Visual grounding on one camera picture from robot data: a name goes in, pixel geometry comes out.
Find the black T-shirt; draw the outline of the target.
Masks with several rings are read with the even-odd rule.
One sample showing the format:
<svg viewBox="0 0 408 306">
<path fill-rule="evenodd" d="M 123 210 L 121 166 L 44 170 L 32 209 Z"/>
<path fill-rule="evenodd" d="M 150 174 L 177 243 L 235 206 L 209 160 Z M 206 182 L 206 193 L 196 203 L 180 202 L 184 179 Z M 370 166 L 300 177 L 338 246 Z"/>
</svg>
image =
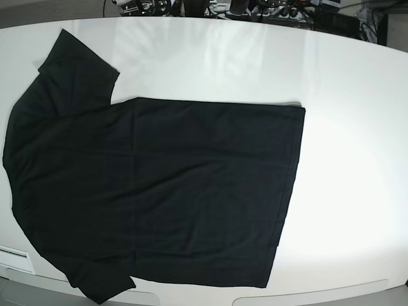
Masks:
<svg viewBox="0 0 408 306">
<path fill-rule="evenodd" d="M 101 304 L 134 279 L 265 288 L 305 109 L 135 98 L 61 31 L 12 108 L 3 166 L 38 254 Z"/>
</svg>

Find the black equipment clutter behind table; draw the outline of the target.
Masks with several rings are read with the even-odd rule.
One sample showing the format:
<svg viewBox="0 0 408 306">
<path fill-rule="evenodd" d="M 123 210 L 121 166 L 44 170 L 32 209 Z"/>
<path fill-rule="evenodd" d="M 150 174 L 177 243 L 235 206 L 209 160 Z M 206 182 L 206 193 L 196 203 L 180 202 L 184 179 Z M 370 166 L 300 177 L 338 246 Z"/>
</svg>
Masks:
<svg viewBox="0 0 408 306">
<path fill-rule="evenodd" d="M 310 29 L 377 43 L 385 1 L 113 1 L 123 17 L 193 17 Z"/>
</svg>

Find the white label plate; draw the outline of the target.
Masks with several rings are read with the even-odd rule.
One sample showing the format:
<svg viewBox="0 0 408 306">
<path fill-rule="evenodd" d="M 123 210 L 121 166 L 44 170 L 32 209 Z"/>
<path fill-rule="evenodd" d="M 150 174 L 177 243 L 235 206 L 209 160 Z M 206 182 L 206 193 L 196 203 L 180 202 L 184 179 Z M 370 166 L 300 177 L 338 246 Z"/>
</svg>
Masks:
<svg viewBox="0 0 408 306">
<path fill-rule="evenodd" d="M 9 247 L 0 247 L 0 264 L 19 272 L 35 275 L 29 254 Z"/>
</svg>

